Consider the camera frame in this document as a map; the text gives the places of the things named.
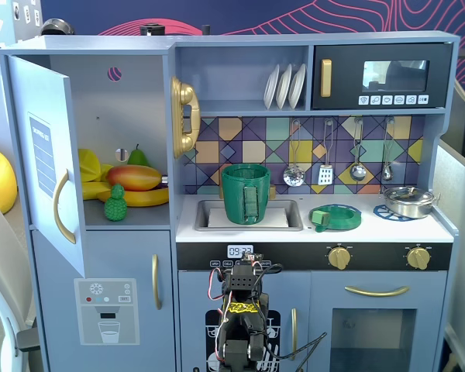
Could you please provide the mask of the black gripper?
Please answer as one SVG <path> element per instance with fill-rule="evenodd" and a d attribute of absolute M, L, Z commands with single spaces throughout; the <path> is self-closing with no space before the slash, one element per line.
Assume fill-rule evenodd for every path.
<path fill-rule="evenodd" d="M 242 257 L 238 261 L 239 265 L 250 265 L 252 267 L 262 267 L 264 255 L 261 253 L 243 253 Z"/>

